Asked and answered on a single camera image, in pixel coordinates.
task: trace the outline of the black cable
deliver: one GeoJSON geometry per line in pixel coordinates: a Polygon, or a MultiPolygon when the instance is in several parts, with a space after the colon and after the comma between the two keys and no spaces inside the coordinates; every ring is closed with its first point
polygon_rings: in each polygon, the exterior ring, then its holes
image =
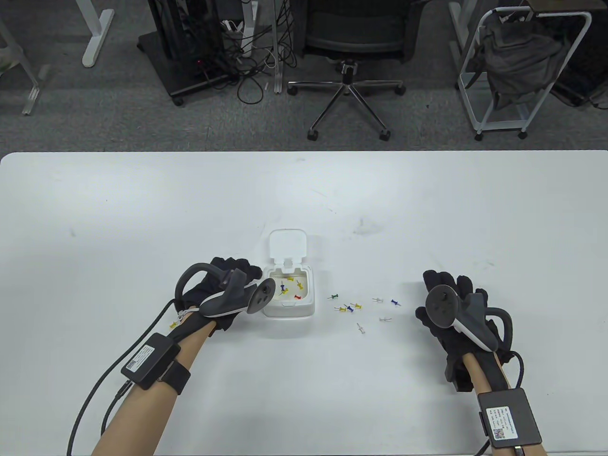
{"type": "Polygon", "coordinates": [[[112,413],[112,409],[114,408],[114,406],[116,405],[116,403],[118,401],[120,401],[120,398],[122,396],[124,396],[128,390],[131,389],[132,386],[133,386],[133,382],[131,380],[127,380],[124,383],[124,385],[122,385],[120,387],[120,389],[116,393],[116,396],[114,396],[114,399],[112,399],[112,402],[110,403],[110,406],[108,407],[108,409],[106,411],[106,414],[103,416],[103,420],[102,420],[102,432],[101,432],[100,435],[103,435],[103,433],[106,432],[106,426],[108,425],[108,420],[110,419],[110,413],[112,413]]]}
{"type": "Polygon", "coordinates": [[[99,377],[99,380],[97,380],[97,382],[95,383],[95,386],[93,386],[91,392],[89,392],[89,395],[86,397],[85,403],[82,404],[82,407],[80,408],[80,411],[78,412],[78,416],[76,417],[76,421],[74,421],[74,426],[72,427],[72,432],[70,434],[70,438],[67,441],[66,456],[72,456],[72,448],[74,447],[74,439],[76,438],[76,431],[78,430],[78,426],[80,425],[80,420],[82,420],[82,417],[85,414],[86,408],[89,406],[91,399],[93,398],[93,396],[95,395],[95,393],[97,392],[99,387],[101,386],[102,382],[106,379],[106,377],[110,374],[110,372],[112,372],[116,368],[116,366],[118,366],[120,364],[120,362],[129,355],[129,353],[131,353],[133,350],[135,350],[135,348],[137,348],[137,346],[139,344],[141,344],[143,339],[158,324],[158,322],[161,320],[161,318],[165,314],[165,312],[167,312],[169,307],[171,307],[173,305],[174,301],[175,301],[175,299],[171,299],[165,305],[165,307],[163,308],[161,313],[158,314],[158,316],[155,318],[155,320],[152,322],[152,324],[150,326],[148,326],[148,328],[143,332],[143,334],[138,338],[138,340],[136,340],[135,343],[133,343],[133,345],[130,346],[126,352],[121,354],[120,357],[116,361],[114,361],[112,363],[112,365],[110,367],[108,367],[108,369],[106,369],[106,371],[102,374],[102,376],[99,377]]]}
{"type": "MultiPolygon", "coordinates": [[[[518,352],[516,352],[514,350],[511,350],[509,353],[511,353],[513,356],[515,356],[515,358],[517,358],[517,361],[519,361],[519,375],[517,376],[517,383],[515,385],[515,388],[521,388],[522,381],[523,381],[523,358],[518,352]]],[[[486,443],[483,444],[483,446],[479,449],[479,451],[477,453],[475,453],[474,456],[482,456],[482,454],[484,454],[486,452],[486,450],[488,449],[489,446],[490,446],[490,439],[487,439],[486,443]]]]}

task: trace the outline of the metal cart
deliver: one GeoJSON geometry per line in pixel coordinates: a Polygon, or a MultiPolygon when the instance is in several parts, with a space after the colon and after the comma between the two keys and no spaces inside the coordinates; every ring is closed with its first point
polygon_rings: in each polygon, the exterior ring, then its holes
{"type": "Polygon", "coordinates": [[[574,43],[572,43],[570,51],[566,55],[566,58],[559,70],[558,77],[591,25],[591,14],[587,11],[534,13],[529,6],[494,8],[482,16],[479,24],[477,24],[475,37],[473,40],[471,40],[471,45],[466,51],[466,58],[464,59],[464,63],[460,69],[456,87],[460,91],[460,95],[462,96],[466,111],[469,114],[473,129],[475,129],[477,133],[475,135],[475,139],[477,141],[481,141],[483,139],[484,131],[491,130],[520,130],[518,136],[521,139],[525,139],[528,136],[528,132],[526,130],[530,125],[530,122],[532,122],[534,119],[536,113],[547,98],[549,92],[551,92],[551,88],[555,83],[555,81],[553,81],[545,89],[539,91],[532,101],[528,103],[509,105],[500,111],[494,110],[494,100],[492,99],[492,92],[490,90],[487,74],[485,72],[479,76],[479,79],[470,88],[465,89],[469,81],[471,81],[471,78],[475,75],[475,73],[467,73],[466,67],[474,54],[475,44],[479,44],[480,29],[483,27],[484,22],[494,13],[514,12],[528,12],[528,16],[526,17],[527,21],[529,21],[534,15],[539,18],[565,16],[581,16],[585,18],[585,25],[576,37],[574,43]]]}

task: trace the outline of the desk leg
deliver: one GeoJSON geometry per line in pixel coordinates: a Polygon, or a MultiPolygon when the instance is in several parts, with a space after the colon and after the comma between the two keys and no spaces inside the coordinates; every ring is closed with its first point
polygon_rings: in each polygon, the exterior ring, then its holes
{"type": "Polygon", "coordinates": [[[92,35],[82,58],[82,65],[90,68],[97,61],[97,56],[103,46],[108,29],[112,23],[112,18],[114,17],[114,10],[104,10],[102,11],[102,15],[97,17],[97,12],[91,0],[76,0],[76,3],[92,35]]]}
{"type": "Polygon", "coordinates": [[[6,41],[6,44],[10,49],[10,53],[19,61],[23,69],[26,71],[27,76],[32,81],[32,90],[30,91],[26,105],[22,111],[24,116],[29,116],[32,112],[34,104],[36,103],[36,100],[38,99],[38,94],[40,93],[40,83],[34,74],[30,61],[26,58],[25,54],[23,54],[23,50],[15,41],[8,27],[4,24],[4,22],[2,22],[2,19],[0,19],[0,35],[3,37],[4,41],[6,41]]]}
{"type": "Polygon", "coordinates": [[[454,30],[456,31],[460,49],[464,49],[466,40],[469,38],[469,22],[476,4],[477,0],[464,0],[462,7],[458,2],[450,2],[447,5],[450,10],[450,16],[452,17],[452,23],[454,24],[454,30]]]}
{"type": "Polygon", "coordinates": [[[249,57],[254,46],[253,36],[255,35],[255,21],[258,17],[258,2],[257,0],[250,0],[248,3],[242,3],[244,27],[241,48],[243,49],[243,57],[249,57]]]}

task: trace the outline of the gray carpet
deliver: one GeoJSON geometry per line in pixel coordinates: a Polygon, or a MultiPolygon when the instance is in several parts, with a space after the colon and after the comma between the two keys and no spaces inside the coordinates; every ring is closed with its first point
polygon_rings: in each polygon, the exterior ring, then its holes
{"type": "MultiPolygon", "coordinates": [[[[261,2],[261,22],[271,8],[261,2]]],[[[416,56],[405,65],[383,62],[363,66],[363,78],[404,79],[404,97],[392,92],[368,98],[392,130],[388,143],[353,104],[336,106],[319,128],[319,140],[306,139],[308,125],[331,97],[301,91],[296,97],[271,90],[255,106],[241,104],[236,89],[206,91],[183,108],[171,103],[137,37],[154,30],[146,0],[94,0],[98,11],[116,16],[97,64],[81,63],[88,30],[75,0],[0,0],[0,14],[25,48],[31,62],[52,70],[33,115],[20,112],[29,81],[19,67],[0,78],[0,153],[11,151],[204,151],[204,150],[511,150],[606,149],[608,111],[578,111],[550,96],[526,140],[515,132],[473,140],[464,107],[453,89],[456,71],[448,41],[454,39],[446,0],[427,5],[416,56]]],[[[335,79],[323,58],[306,57],[288,79],[335,79]]],[[[262,86],[271,79],[258,78],[262,86]]],[[[248,83],[242,96],[254,100],[248,83]]]]}

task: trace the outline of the white desk frame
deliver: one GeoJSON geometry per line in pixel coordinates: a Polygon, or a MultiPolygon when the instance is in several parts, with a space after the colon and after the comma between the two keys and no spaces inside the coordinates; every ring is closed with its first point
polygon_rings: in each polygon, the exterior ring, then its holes
{"type": "Polygon", "coordinates": [[[91,0],[76,0],[76,3],[92,35],[82,57],[82,65],[90,68],[95,65],[99,51],[102,49],[114,17],[114,10],[103,10],[102,14],[97,17],[97,12],[91,0]]]}

